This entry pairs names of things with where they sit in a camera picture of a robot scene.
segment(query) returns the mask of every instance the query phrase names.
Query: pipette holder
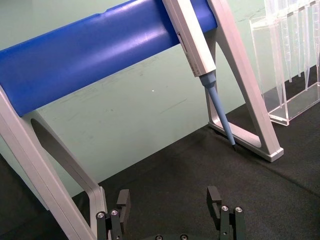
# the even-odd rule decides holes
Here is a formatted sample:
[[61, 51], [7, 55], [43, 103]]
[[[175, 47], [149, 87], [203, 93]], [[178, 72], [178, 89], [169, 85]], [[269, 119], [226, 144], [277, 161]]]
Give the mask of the pipette holder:
[[[308, 6], [314, 4], [316, 1], [311, 1]], [[296, 9], [299, 12], [304, 10], [305, 6]], [[293, 12], [287, 13], [287, 18], [292, 16]], [[282, 41], [281, 18], [283, 16], [252, 18], [250, 19], [250, 27], [257, 67], [256, 76], [269, 117], [272, 122], [288, 126], [292, 119], [320, 102], [320, 81], [317, 80], [319, 78], [310, 76], [308, 88], [305, 90], [305, 75], [302, 73], [298, 78], [298, 74], [302, 70], [297, 67], [294, 69], [294, 66], [297, 66], [295, 61], [298, 61], [299, 55], [292, 50], [290, 53], [293, 62], [292, 71], [297, 76], [293, 77], [292, 83], [289, 83], [285, 46]], [[311, 52], [315, 52], [313, 46], [314, 40], [311, 39]], [[289, 88], [294, 88], [293, 92], [296, 92], [296, 95], [287, 94]]]

